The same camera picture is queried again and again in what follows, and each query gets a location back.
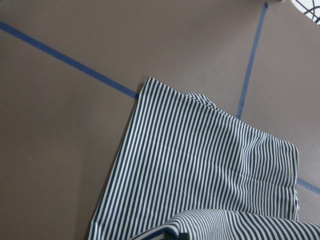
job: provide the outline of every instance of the striped fabric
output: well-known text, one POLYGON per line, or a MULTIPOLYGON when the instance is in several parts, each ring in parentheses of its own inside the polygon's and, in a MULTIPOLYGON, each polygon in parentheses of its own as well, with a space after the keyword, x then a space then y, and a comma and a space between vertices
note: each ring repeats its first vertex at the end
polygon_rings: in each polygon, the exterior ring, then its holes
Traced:
POLYGON ((188 210, 132 240, 319 240, 320 225, 222 209, 188 210))
POLYGON ((148 78, 89 239, 126 240, 197 209, 296 221, 297 167, 293 144, 148 78))

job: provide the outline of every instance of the blue tape line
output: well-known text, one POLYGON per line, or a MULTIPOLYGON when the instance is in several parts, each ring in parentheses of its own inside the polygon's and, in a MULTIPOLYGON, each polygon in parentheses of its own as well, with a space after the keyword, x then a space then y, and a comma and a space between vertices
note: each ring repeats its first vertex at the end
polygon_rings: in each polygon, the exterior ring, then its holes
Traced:
POLYGON ((236 118, 239 119, 239 120, 241 119, 242 111, 244 109, 245 98, 246 98, 246 94, 247 94, 247 90, 248 90, 250 75, 251 75, 252 67, 254 65, 255 56, 256 56, 256 52, 257 52, 257 48, 258 48, 258 42, 259 42, 260 33, 261 33, 261 28, 262 28, 262 25, 263 25, 264 20, 265 20, 265 16, 266 16, 266 12, 267 12, 268 6, 269 6, 269 4, 267 2, 263 5, 263 9, 262 9, 262 13, 261 13, 261 16, 260 16, 259 24, 258 24, 256 33, 255 33, 254 42, 253 42, 251 55, 250 55, 250 59, 249 59, 249 64, 248 64, 248 67, 246 69, 245 79, 244 79, 244 83, 243 83, 243 87, 242 87, 242 93, 241 93, 241 98, 240 98, 240 102, 239 102, 239 107, 238 107, 238 111, 237 111, 237 114, 236 114, 236 118))
POLYGON ((131 89, 127 88, 126 86, 121 85, 120 83, 117 83, 115 81, 113 81, 112 79, 102 75, 101 73, 83 65, 82 63, 68 57, 67 55, 64 55, 63 53, 53 49, 52 47, 49 47, 45 44, 43 44, 42 42, 39 42, 38 40, 24 34, 23 32, 20 32, 16 29, 14 29, 13 27, 5 24, 4 22, 0 21, 0 29, 2 29, 3 31, 7 32, 8 34, 11 34, 12 36, 36 47, 37 49, 55 57, 56 59, 59 59, 63 62, 65 62, 66 64, 80 70, 81 72, 84 72, 85 74, 88 74, 89 76, 98 79, 99 81, 109 85, 110 87, 117 89, 118 91, 134 98, 134 99, 138 99, 139 98, 139 94, 132 91, 131 89))
POLYGON ((306 189, 309 189, 310 191, 320 195, 320 189, 316 186, 311 185, 310 183, 307 183, 306 181, 303 181, 302 179, 298 178, 296 181, 297 184, 305 187, 306 189))

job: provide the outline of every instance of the gray brown floor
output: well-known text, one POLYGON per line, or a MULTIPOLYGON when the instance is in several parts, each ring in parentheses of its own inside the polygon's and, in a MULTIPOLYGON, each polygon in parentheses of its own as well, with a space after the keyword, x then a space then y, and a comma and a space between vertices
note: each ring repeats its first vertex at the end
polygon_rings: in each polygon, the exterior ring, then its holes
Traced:
MULTIPOLYGON (((320 188, 320 28, 269 2, 242 120, 293 142, 320 188)), ((0 21, 139 91, 147 77, 236 115, 261 0, 0 1, 0 21)), ((135 101, 0 30, 0 232, 83 239, 135 101)), ((320 195, 298 186, 301 221, 320 195)))

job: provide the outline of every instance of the blue tape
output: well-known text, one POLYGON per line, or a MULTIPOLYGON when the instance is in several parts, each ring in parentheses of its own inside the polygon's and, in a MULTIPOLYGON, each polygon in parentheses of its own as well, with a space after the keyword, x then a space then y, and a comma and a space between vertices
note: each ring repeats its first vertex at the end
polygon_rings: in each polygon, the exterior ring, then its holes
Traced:
POLYGON ((306 181, 303 181, 302 179, 298 178, 296 181, 297 184, 305 187, 306 189, 309 189, 310 191, 320 195, 320 189, 316 186, 311 185, 310 183, 307 183, 306 181))
POLYGON ((262 9, 262 13, 261 13, 261 16, 260 16, 259 24, 258 24, 256 33, 255 33, 254 42, 253 42, 251 55, 250 55, 250 59, 249 59, 249 64, 248 64, 248 67, 246 69, 245 79, 244 79, 244 83, 243 83, 243 87, 242 87, 242 93, 241 93, 241 98, 240 98, 240 102, 239 102, 239 106, 238 106, 238 111, 237 111, 237 114, 236 114, 236 118, 239 119, 239 120, 241 119, 242 111, 244 109, 244 104, 245 104, 246 94, 247 94, 247 90, 248 90, 250 75, 251 75, 252 67, 254 65, 255 56, 256 56, 258 43, 259 43, 259 38, 260 38, 260 33, 261 33, 262 25, 263 25, 264 20, 265 20, 265 16, 266 16, 266 12, 267 12, 268 6, 269 6, 269 4, 267 2, 263 5, 263 9, 262 9))
POLYGON ((52 47, 49 47, 42 42, 39 42, 38 40, 24 34, 23 32, 20 32, 13 27, 5 24, 4 22, 0 21, 0 29, 3 31, 7 32, 8 34, 11 34, 12 36, 15 36, 16 38, 36 47, 37 49, 53 56, 56 59, 61 60, 62 62, 65 62, 66 64, 80 70, 81 72, 84 72, 85 74, 88 74, 89 76, 109 85, 110 87, 117 89, 118 91, 134 98, 138 99, 139 94, 132 91, 131 89, 121 85, 120 83, 117 83, 113 81, 112 79, 102 75, 101 73, 91 69, 90 67, 87 67, 83 65, 82 63, 68 57, 67 55, 64 55, 63 53, 53 49, 52 47))

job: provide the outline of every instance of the brown surface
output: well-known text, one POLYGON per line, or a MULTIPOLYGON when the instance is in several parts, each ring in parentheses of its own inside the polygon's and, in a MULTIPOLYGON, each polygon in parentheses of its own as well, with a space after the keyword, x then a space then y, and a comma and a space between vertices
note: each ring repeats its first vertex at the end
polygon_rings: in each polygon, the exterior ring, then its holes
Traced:
MULTIPOLYGON (((263 4, 2 0, 0 20, 134 91, 155 77, 236 115, 263 4)), ((319 37, 272 2, 242 115, 297 144, 318 188, 319 37)), ((3 31, 0 61, 1 238, 83 239, 135 101, 3 31)), ((300 220, 319 224, 320 196, 298 191, 300 220)))

